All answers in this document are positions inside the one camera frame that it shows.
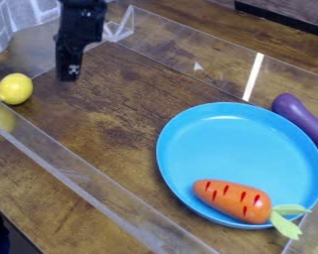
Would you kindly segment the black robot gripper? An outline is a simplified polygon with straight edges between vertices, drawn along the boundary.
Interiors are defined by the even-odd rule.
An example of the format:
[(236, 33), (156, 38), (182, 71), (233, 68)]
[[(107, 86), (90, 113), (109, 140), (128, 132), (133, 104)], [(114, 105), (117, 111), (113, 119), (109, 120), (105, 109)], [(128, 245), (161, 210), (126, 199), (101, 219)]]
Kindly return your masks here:
[(103, 0), (59, 0), (59, 3), (59, 28), (54, 36), (57, 78), (75, 81), (82, 49), (101, 41), (106, 3)]

